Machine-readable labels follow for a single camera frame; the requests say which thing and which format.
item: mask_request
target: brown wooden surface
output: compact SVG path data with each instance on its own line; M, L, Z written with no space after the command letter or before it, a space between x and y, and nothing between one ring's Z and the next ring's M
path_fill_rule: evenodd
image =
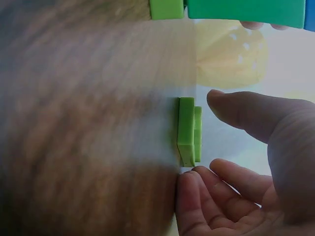
M167 231L194 33L149 18L147 0L0 3L0 235Z

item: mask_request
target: green toy brick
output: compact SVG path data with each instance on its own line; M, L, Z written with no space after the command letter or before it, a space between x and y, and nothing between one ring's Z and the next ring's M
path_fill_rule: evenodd
M181 19L184 17L183 0L150 0L152 20Z
M195 166L194 104L193 97L182 97L179 100L177 147L184 167Z
M188 0L188 15L303 28L305 0Z
M194 131L195 162L201 162L201 130Z
M195 162L201 162L201 130L202 130L202 108L194 108L194 149L195 149Z

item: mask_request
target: palm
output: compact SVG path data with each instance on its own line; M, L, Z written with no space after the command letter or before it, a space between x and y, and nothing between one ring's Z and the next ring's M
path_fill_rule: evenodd
M282 224L284 214L270 176L223 160L214 161L211 169L218 176L196 167L179 181L177 217L183 224L182 236L259 236Z

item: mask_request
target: hand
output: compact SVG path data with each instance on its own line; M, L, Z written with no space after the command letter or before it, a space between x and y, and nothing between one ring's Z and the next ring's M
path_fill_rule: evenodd
M196 167L181 175L180 235L315 235L315 104L216 90L208 104L220 120L268 144L273 179L220 159L212 172Z
M264 25L264 23L250 21L241 21L241 24L242 26L250 30L257 30ZM276 30L286 30L288 28L287 26L279 26L274 24L271 24L271 26Z

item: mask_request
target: light green block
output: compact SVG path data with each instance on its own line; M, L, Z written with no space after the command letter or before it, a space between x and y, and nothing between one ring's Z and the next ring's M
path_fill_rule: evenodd
M183 0L150 0L152 20L181 19L184 17Z
M195 151L195 162L201 162L201 143L202 143L202 108L195 107L194 109L194 151Z
M188 15L303 28L305 0L188 0Z
M184 167L195 166L194 153L194 108L193 97L181 97L179 100L177 147Z

